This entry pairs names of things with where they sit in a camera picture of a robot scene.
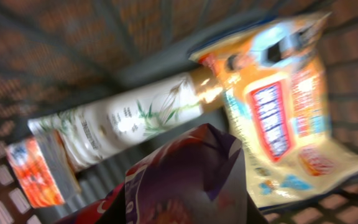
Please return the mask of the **white tube gold cap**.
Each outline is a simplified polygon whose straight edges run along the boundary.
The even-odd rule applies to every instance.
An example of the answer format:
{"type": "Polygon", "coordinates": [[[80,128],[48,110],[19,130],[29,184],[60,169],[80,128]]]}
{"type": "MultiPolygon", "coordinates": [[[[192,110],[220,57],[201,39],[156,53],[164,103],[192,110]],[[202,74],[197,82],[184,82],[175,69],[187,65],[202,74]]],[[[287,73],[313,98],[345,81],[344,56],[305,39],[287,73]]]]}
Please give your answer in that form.
{"type": "Polygon", "coordinates": [[[74,171],[222,107],[223,88],[208,68],[30,119],[33,134],[60,133],[74,171]]]}

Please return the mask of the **red purple Carefree pack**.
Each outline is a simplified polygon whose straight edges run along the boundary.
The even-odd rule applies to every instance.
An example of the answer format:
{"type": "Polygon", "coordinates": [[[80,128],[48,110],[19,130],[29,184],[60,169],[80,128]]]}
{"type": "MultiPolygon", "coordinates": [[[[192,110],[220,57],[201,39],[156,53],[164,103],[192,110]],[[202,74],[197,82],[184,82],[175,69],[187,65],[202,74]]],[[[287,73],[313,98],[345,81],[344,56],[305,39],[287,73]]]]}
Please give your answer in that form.
{"type": "Polygon", "coordinates": [[[266,223],[247,192],[242,143],[202,124],[132,166],[106,198],[60,223],[266,223]]]}

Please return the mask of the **yellow snack chip bag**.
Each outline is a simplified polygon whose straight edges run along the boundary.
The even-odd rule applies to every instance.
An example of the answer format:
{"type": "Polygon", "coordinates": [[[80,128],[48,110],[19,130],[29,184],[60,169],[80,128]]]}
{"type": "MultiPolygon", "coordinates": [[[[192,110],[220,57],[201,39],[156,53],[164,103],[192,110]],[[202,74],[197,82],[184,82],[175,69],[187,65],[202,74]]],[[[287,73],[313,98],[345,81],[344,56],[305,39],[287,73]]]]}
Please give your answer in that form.
{"type": "Polygon", "coordinates": [[[358,179],[358,155],[331,135],[325,70],[316,50],[325,12],[265,19],[188,53],[223,88],[243,143],[247,190],[261,210],[327,194],[358,179]]]}

